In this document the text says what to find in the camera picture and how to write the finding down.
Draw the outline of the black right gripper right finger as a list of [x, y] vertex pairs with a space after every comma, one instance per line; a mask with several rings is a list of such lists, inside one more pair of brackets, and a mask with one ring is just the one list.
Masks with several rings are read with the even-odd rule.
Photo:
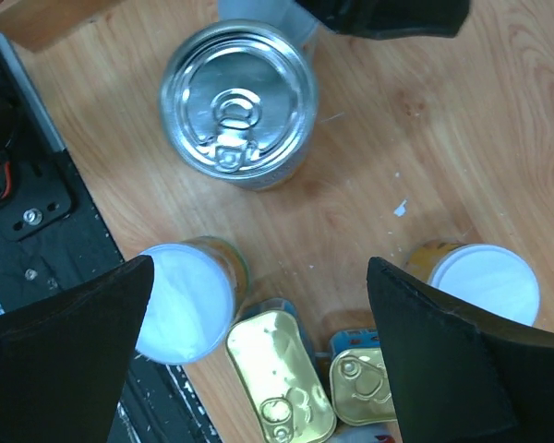
[[381, 257], [367, 292], [406, 442], [554, 442], [554, 333], [499, 317]]

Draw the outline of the small can white lid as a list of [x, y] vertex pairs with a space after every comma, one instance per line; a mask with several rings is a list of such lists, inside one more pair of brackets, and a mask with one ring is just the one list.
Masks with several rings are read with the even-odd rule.
[[403, 269], [492, 314], [526, 326], [536, 321], [541, 302], [536, 275], [505, 247], [432, 240], [415, 248]]

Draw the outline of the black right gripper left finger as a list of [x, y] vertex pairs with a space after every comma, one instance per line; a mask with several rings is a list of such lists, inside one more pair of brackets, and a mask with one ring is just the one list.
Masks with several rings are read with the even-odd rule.
[[135, 257], [0, 315], [0, 442], [104, 442], [153, 285]]

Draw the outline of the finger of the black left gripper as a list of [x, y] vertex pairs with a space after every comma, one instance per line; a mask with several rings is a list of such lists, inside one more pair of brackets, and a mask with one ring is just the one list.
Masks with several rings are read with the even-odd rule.
[[329, 30], [371, 40], [455, 37], [470, 0], [300, 0]]

